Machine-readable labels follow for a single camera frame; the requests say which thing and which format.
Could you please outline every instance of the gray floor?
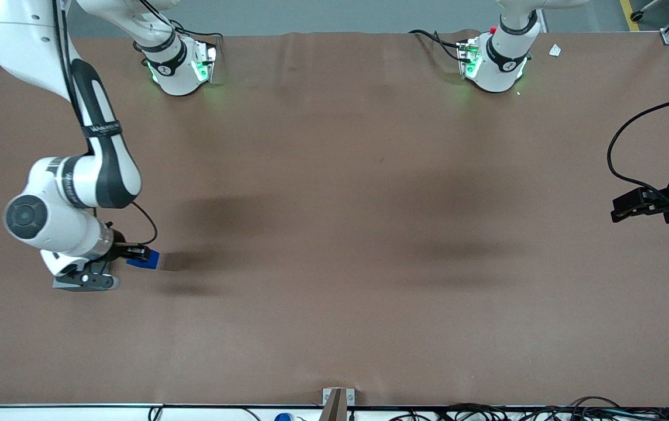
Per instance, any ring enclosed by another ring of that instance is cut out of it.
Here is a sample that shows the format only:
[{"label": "gray floor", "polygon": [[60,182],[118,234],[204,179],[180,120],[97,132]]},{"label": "gray floor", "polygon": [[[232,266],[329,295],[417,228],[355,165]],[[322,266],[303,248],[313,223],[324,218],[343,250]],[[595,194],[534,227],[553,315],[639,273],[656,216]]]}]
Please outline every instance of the gray floor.
[{"label": "gray floor", "polygon": [[[642,7],[647,0],[632,0]],[[289,32],[407,32],[411,29],[455,32],[466,27],[484,30],[498,22],[492,0],[258,0],[208,3],[183,0],[166,15],[196,31],[226,35],[275,35]],[[669,4],[650,9],[642,30],[658,29],[669,21]],[[583,9],[546,11],[551,32],[617,32],[628,26],[618,0],[592,0]],[[73,37],[123,37],[106,21],[89,16],[80,6],[70,10]]]}]

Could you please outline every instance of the yellow floor line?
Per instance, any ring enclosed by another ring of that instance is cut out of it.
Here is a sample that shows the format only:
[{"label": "yellow floor line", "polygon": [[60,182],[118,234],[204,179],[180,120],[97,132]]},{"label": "yellow floor line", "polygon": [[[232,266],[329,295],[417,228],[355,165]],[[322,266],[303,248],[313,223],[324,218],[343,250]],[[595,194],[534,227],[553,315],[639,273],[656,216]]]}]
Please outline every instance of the yellow floor line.
[{"label": "yellow floor line", "polygon": [[633,13],[631,0],[620,0],[620,7],[623,8],[623,14],[626,15],[629,31],[639,31],[639,24],[631,20],[631,13]]}]

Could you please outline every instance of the brown mat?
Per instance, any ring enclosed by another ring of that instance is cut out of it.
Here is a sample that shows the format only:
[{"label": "brown mat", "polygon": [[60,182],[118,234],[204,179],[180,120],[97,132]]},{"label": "brown mat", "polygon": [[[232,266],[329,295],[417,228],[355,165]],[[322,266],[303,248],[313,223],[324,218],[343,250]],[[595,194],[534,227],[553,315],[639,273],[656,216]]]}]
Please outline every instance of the brown mat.
[{"label": "brown mat", "polygon": [[[228,38],[187,98],[126,40],[79,40],[144,175],[163,270],[51,289],[1,224],[40,157],[84,151],[67,104],[0,70],[0,403],[669,405],[669,226],[614,225],[605,149],[669,99],[651,34],[546,34],[505,94],[402,34]],[[547,55],[552,43],[560,58]],[[669,109],[618,147],[663,186]],[[132,240],[133,208],[102,211]]]}]

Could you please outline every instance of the blue block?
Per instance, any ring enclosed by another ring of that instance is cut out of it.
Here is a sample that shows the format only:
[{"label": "blue block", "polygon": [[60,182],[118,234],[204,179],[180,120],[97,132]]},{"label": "blue block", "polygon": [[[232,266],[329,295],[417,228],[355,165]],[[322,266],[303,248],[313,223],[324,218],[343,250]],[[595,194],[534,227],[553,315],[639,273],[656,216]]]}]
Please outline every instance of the blue block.
[{"label": "blue block", "polygon": [[160,258],[160,253],[155,250],[150,250],[150,258],[147,261],[134,260],[133,258],[126,259],[126,264],[131,264],[132,266],[141,267],[142,269],[156,269],[158,267],[158,259]]}]

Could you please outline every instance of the white robotic arm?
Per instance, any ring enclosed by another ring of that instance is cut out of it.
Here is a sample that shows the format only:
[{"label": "white robotic arm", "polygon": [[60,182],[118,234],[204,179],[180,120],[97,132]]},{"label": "white robotic arm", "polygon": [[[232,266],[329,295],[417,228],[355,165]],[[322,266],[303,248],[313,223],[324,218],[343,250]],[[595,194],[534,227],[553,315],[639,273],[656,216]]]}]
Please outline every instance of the white robotic arm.
[{"label": "white robotic arm", "polygon": [[153,11],[139,0],[78,0],[78,3],[89,14],[120,27],[137,42],[147,57],[153,80],[167,94],[187,95],[209,81],[215,63],[214,46],[208,48],[206,43],[177,34],[168,18],[159,14],[178,5],[179,0],[151,0]]},{"label": "white robotic arm", "polygon": [[527,53],[540,33],[537,9],[576,8],[589,0],[495,0],[501,21],[495,33],[485,32],[468,41],[460,56],[464,77],[489,92],[511,88],[527,63]]},{"label": "white robotic arm", "polygon": [[88,142],[83,155],[36,162],[25,189],[6,206],[4,224],[13,237],[41,249],[58,280],[102,291],[118,284],[107,274],[110,261],[150,250],[126,243],[87,209],[125,208],[142,179],[99,75],[70,43],[68,7],[61,0],[0,1],[0,65],[70,101]]}]

